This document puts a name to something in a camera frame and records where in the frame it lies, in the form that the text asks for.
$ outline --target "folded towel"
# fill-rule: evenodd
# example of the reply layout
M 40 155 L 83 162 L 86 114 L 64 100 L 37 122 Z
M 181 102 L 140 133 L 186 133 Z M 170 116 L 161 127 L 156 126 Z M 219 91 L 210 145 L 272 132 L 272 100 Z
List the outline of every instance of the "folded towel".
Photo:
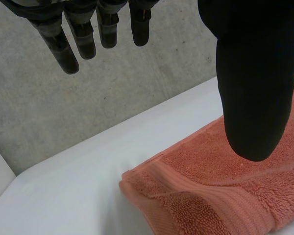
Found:
M 267 160 L 236 155 L 221 117 L 124 173 L 120 188 L 156 235 L 264 235 L 284 227 L 294 219 L 294 97 Z

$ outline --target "black rubber finger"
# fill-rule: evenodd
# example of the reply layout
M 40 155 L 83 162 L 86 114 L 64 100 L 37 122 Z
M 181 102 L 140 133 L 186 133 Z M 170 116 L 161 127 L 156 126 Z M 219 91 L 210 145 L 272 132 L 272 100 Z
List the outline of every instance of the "black rubber finger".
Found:
M 94 30 L 90 23 L 94 11 L 95 9 L 85 13 L 64 11 L 79 54 L 85 60 L 92 59 L 96 55 L 96 46 L 93 37 Z
M 62 70 L 67 74 L 78 72 L 79 65 L 61 27 L 62 17 L 48 21 L 30 21 L 45 40 Z
M 117 44 L 118 11 L 127 0 L 99 0 L 97 4 L 97 21 L 101 44 L 104 48 L 113 48 Z
M 135 1 L 129 0 L 129 9 L 131 12 L 131 28 L 133 40 L 136 46 L 142 47 L 149 40 L 149 20 L 151 19 L 151 10 L 139 9 Z
M 226 135 L 232 149 L 251 161 L 270 156 L 290 115 L 294 6 L 276 8 L 258 23 L 251 24 L 253 30 L 249 33 L 225 34 L 217 44 L 217 77 Z
M 133 41 L 138 47 L 142 47 L 148 43 L 151 8 L 158 1 L 159 0 L 129 0 L 128 2 L 131 12 Z

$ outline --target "gray concrete floor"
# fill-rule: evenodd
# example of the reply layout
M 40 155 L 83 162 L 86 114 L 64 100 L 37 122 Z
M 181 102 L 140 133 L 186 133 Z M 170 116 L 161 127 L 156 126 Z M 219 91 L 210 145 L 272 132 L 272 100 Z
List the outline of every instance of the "gray concrete floor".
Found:
M 216 39 L 195 0 L 161 0 L 151 34 L 136 47 L 129 9 L 118 44 L 85 61 L 63 28 L 80 71 L 66 75 L 39 33 L 0 3 L 0 153 L 16 174 L 216 75 Z

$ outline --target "orange towel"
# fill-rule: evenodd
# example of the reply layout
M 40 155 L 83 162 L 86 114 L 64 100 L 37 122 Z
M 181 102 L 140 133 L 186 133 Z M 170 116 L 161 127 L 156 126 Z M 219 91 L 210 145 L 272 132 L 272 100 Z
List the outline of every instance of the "orange towel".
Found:
M 264 235 L 284 227 L 294 219 L 294 98 L 267 160 L 237 156 L 221 117 L 124 173 L 120 188 L 156 235 Z

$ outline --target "concrete wall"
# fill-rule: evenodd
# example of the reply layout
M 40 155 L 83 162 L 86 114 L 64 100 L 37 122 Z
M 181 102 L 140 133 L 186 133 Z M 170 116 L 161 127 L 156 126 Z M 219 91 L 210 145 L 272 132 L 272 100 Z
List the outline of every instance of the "concrete wall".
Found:
M 132 41 L 128 5 L 119 13 L 118 44 L 104 49 L 93 16 L 97 55 L 66 75 L 39 33 L 0 3 L 0 153 L 19 174 L 216 75 L 216 39 L 196 0 L 160 0 L 150 41 Z

